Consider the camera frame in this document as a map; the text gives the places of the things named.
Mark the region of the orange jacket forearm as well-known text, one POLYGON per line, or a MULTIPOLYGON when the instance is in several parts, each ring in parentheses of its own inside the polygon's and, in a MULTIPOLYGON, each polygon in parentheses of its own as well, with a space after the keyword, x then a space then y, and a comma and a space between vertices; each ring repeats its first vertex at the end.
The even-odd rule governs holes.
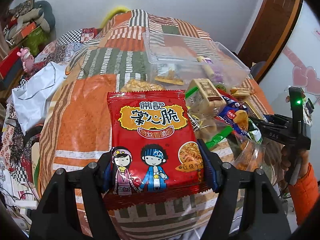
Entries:
POLYGON ((295 185, 289 185, 289 192, 295 208, 297 225, 300 226, 319 198, 317 179, 310 163, 306 175, 298 179, 295 185))

